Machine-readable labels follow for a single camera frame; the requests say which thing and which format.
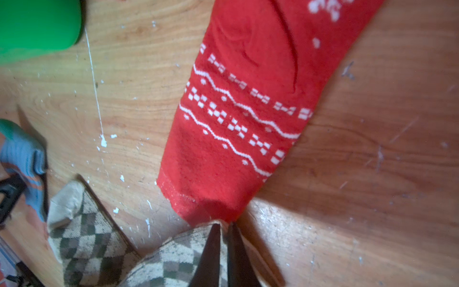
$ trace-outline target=black object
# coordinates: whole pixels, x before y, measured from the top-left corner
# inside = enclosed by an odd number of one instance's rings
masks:
[[[26,187],[25,182],[18,174],[0,181],[0,193],[5,195],[0,202],[0,225],[5,224],[6,218],[8,218]]]
[[[35,276],[35,274],[30,271],[30,269],[24,264],[24,262],[19,262],[16,264],[17,273],[20,275],[19,278],[22,278],[27,284],[25,286],[33,287],[45,287],[41,281]]]
[[[189,287],[218,287],[220,279],[220,225],[212,225]]]
[[[235,222],[228,228],[228,287],[261,287]]]
[[[235,222],[228,228],[228,287],[261,287]],[[220,226],[212,225],[201,259],[189,287],[218,287]]]

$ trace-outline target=white paint drip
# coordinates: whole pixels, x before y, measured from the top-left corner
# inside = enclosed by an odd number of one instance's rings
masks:
[[[251,107],[249,106],[246,106],[246,105],[243,105],[241,103],[238,103],[234,100],[233,96],[231,95],[231,93],[227,90],[224,90],[224,89],[221,89],[221,88],[218,88],[214,81],[212,80],[212,78],[210,77],[210,75],[204,71],[200,71],[198,69],[196,69],[196,65],[193,65],[193,69],[194,69],[194,72],[196,75],[200,75],[200,76],[203,76],[203,77],[206,77],[207,80],[209,80],[210,84],[212,85],[213,89],[216,90],[217,92],[220,92],[222,94],[225,94],[227,95],[231,101],[233,102],[233,104],[237,107],[241,107],[243,108],[244,110],[248,111],[252,117],[259,123],[261,124],[267,124],[267,125],[270,125],[272,126],[281,136],[287,138],[287,139],[297,139],[300,137],[300,134],[288,134],[288,133],[284,133],[277,125],[275,122],[273,121],[267,121],[267,120],[261,120],[260,118],[258,118],[258,116],[256,115],[256,113],[252,110]]]
[[[379,146],[378,149],[378,161],[376,162],[376,172],[379,172],[379,168],[381,167],[381,162],[384,160],[384,155],[382,154],[382,147]]]
[[[150,237],[151,237],[151,233],[150,233],[150,220],[147,218],[147,219],[145,220],[145,222],[146,222],[146,225],[148,226],[148,238],[150,238]]]
[[[92,64],[91,48],[89,45],[88,32],[86,31],[86,28],[84,28],[84,34],[86,35],[86,42],[88,43],[89,62],[91,63],[91,72],[92,72],[92,84],[94,86],[95,102],[97,103],[97,112],[99,113],[99,121],[101,122],[101,131],[102,131],[101,146],[107,147],[107,142],[104,139],[104,128],[102,127],[101,109],[99,108],[99,100],[97,99],[97,88],[95,87],[94,66]]]
[[[101,138],[102,138],[102,140],[101,140],[101,146],[107,147],[107,141],[105,140],[105,137],[104,137],[103,134],[101,135]]]
[[[189,115],[193,118],[193,120],[195,121],[195,123],[196,123],[197,125],[200,125],[200,126],[206,128],[206,129],[213,135],[214,139],[219,140],[219,141],[224,141],[224,142],[226,142],[226,143],[231,147],[231,149],[233,150],[233,152],[234,152],[235,154],[237,154],[237,155],[239,155],[239,156],[241,156],[241,157],[243,157],[243,158],[248,159],[248,160],[252,163],[253,168],[255,169],[256,172],[258,172],[258,173],[261,174],[261,175],[267,176],[267,177],[268,177],[268,176],[271,176],[271,173],[269,173],[269,172],[267,172],[267,171],[265,171],[265,170],[259,169],[259,168],[257,167],[257,165],[255,164],[255,161],[253,160],[253,158],[252,158],[251,156],[249,156],[249,155],[246,154],[246,153],[242,153],[242,152],[237,151],[236,148],[234,147],[234,145],[233,145],[228,139],[216,135],[216,134],[213,132],[213,130],[212,130],[207,124],[198,121],[198,120],[196,119],[195,115],[193,114],[193,112],[191,112],[189,109],[183,107],[181,104],[179,104],[179,108],[180,108],[182,111],[184,111],[185,113],[189,114]]]

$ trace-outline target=scratch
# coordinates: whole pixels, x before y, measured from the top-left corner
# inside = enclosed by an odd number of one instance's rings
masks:
[[[132,237],[131,237],[131,239],[132,239],[132,244],[134,244],[134,246],[135,246],[135,249],[139,249],[139,248],[137,247],[137,244],[135,244],[134,239],[133,239]]]
[[[101,122],[101,131],[102,131],[102,134],[101,134],[102,143],[101,143],[101,145],[102,146],[104,146],[104,145],[106,146],[106,144],[104,144],[104,141],[105,141],[105,139],[104,139],[104,128],[102,127],[101,109],[99,108],[99,100],[97,99],[97,88],[95,86],[94,66],[92,64],[91,48],[90,48],[90,45],[89,45],[88,31],[86,31],[86,28],[84,28],[84,33],[86,34],[86,42],[88,43],[89,62],[91,63],[92,83],[94,85],[95,102],[97,103],[97,112],[99,113],[99,121]]]
[[[395,142],[404,132],[406,132],[409,128],[411,128],[411,126],[412,126],[413,124],[415,124],[418,120],[419,120],[419,116],[415,117],[408,125],[406,125],[406,126],[403,128],[403,130],[402,130],[398,135],[396,135],[395,137],[393,137],[393,138],[389,141],[389,143],[391,144],[391,143]]]
[[[376,173],[379,173],[379,168],[381,167],[381,163],[384,160],[384,155],[382,154],[382,147],[379,146],[378,149],[378,161],[376,162]]]
[[[355,247],[356,247],[357,244],[358,244],[358,241],[357,241],[355,238],[353,238],[352,243],[353,243],[353,245],[352,245],[352,250],[351,250],[351,254],[349,255],[349,260],[347,261],[346,271],[343,273],[343,275],[342,275],[342,277],[341,277],[341,280],[343,280],[344,276],[345,276],[346,274],[348,274],[347,272],[349,271],[349,268],[351,267],[351,258],[352,258],[352,254],[354,254],[354,250],[355,250]]]
[[[343,187],[345,187],[347,184],[347,181],[345,181],[341,186],[340,186],[340,189],[342,189]]]
[[[368,165],[370,162],[372,162],[372,161],[373,161],[373,159],[372,159],[372,158],[371,158],[371,159],[369,159],[369,160],[368,160],[368,161],[367,161],[367,162],[364,164],[364,166],[367,166],[367,165]]]
[[[162,242],[162,238],[161,238],[161,235],[159,234],[159,232],[158,232],[158,231],[156,231],[156,233],[158,234],[159,240],[161,240],[161,242]]]
[[[315,254],[313,254],[313,259],[311,260],[311,275],[309,276],[308,286],[311,285],[311,280],[312,280],[312,277],[314,276],[314,262],[315,262]]]

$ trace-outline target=blue sock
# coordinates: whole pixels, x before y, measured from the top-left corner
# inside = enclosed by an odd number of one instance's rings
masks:
[[[26,203],[32,206],[40,220],[45,222],[45,186],[39,177],[45,173],[44,148],[11,121],[0,119],[0,133],[6,137],[0,151],[0,163],[7,173],[20,174],[27,185],[24,191]]]

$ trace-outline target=white paint splatter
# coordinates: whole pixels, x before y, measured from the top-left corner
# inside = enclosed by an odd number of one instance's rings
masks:
[[[102,140],[101,140],[101,146],[107,147],[107,141],[105,140],[105,137],[104,137],[103,134],[101,134],[101,138],[102,138]]]
[[[379,172],[379,168],[381,167],[381,163],[384,160],[384,155],[382,154],[382,147],[379,146],[378,149],[378,161],[376,162],[376,172]]]
[[[151,237],[151,233],[150,233],[150,220],[147,218],[147,219],[145,220],[145,222],[146,222],[146,225],[148,226],[148,238],[150,238],[150,237]]]

